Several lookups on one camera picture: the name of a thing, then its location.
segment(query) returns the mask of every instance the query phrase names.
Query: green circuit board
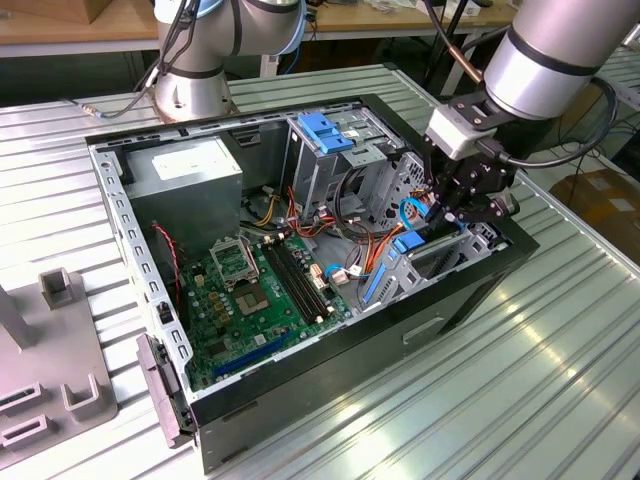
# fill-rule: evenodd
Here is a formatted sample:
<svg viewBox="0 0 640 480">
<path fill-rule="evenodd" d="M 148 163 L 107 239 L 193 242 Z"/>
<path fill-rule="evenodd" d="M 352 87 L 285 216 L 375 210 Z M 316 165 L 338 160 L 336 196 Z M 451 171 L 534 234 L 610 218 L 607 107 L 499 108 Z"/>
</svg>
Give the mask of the green circuit board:
<svg viewBox="0 0 640 480">
<path fill-rule="evenodd" d="M 289 238 L 284 245 L 299 262 L 304 262 L 307 266 L 314 263 L 301 239 Z M 185 324 L 188 326 L 187 334 L 193 348 L 193 358 L 187 365 L 187 373 L 194 391 L 222 380 L 225 375 L 216 375 L 216 369 L 219 371 L 221 367 L 229 368 L 234 365 L 234 361 L 243 359 L 245 364 L 241 368 L 229 372 L 234 373 L 277 351 L 321 334 L 351 315 L 346 303 L 329 287 L 318 293 L 325 305 L 332 307 L 333 312 L 322 323 L 309 325 L 259 247 L 249 247 L 260 273 L 259 278 L 255 283 L 239 282 L 232 291 L 225 289 L 211 256 L 186 265 L 181 270 L 186 282 L 185 298 L 189 302 L 189 319 Z M 225 271 L 235 272 L 245 267 L 241 255 L 224 263 Z M 311 281 L 309 272 L 305 276 Z M 240 303 L 245 311 L 262 308 L 245 315 Z M 246 359 L 251 357 L 252 352 L 255 352 L 253 355 L 256 358 L 247 362 Z"/>
</svg>

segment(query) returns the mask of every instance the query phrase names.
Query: motherboard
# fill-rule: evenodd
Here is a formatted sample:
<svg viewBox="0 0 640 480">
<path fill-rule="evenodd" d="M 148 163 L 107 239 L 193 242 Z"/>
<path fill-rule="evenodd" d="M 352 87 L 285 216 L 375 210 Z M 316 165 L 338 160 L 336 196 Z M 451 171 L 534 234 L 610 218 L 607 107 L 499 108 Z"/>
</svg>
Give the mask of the motherboard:
<svg viewBox="0 0 640 480">
<path fill-rule="evenodd" d="M 211 253 L 181 270 L 194 391 L 351 316 L 299 237 L 252 245 L 234 239 Z"/>
</svg>

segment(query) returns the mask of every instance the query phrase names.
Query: open computer tower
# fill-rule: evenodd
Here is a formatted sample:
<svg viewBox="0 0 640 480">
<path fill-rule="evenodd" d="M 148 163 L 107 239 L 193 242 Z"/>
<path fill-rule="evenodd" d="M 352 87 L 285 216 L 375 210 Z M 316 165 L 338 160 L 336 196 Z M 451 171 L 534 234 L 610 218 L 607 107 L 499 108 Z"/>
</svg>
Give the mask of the open computer tower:
<svg viewBox="0 0 640 480">
<path fill-rule="evenodd" d="M 510 219 L 421 229 L 426 144 L 376 96 L 87 143 L 160 423 L 205 472 L 460 325 L 537 248 Z"/>
</svg>

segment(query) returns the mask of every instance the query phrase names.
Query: slotted metal table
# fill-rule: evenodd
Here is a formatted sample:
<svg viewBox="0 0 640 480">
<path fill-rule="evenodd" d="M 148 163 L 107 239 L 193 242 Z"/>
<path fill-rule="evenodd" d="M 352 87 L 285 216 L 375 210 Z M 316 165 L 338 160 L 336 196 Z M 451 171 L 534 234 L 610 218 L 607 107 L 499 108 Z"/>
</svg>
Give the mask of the slotted metal table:
<svg viewBox="0 0 640 480">
<path fill-rule="evenodd" d="M 640 52 L 625 46 L 618 47 L 598 76 L 615 88 L 620 100 L 640 110 Z"/>
<path fill-rule="evenodd" d="M 377 93 L 418 131 L 435 100 L 370 66 L 233 82 L 242 111 Z M 91 99 L 114 111 L 130 95 Z M 169 450 L 136 359 L 145 331 L 83 144 L 150 126 L 61 102 L 0 110 L 0 283 L 82 274 L 120 411 L 2 479 L 200 478 Z M 522 175 L 519 224 L 540 244 L 462 327 L 221 469 L 215 478 L 622 478 L 640 467 L 638 268 Z"/>
</svg>

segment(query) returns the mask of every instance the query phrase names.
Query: yellow wire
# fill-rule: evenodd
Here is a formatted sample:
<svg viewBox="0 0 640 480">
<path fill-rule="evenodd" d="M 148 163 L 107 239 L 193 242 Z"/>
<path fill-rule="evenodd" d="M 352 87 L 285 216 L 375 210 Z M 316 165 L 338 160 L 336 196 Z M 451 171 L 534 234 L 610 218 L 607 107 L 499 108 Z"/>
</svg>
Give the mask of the yellow wire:
<svg viewBox="0 0 640 480">
<path fill-rule="evenodd" d="M 271 217 L 273 216 L 273 207 L 275 206 L 277 200 L 278 199 L 276 195 L 273 195 L 271 197 L 271 202 L 269 202 L 269 210 L 267 210 L 267 214 L 264 216 L 262 220 L 259 220 L 256 223 L 254 223 L 256 227 L 264 227 L 267 223 L 271 221 Z"/>
</svg>

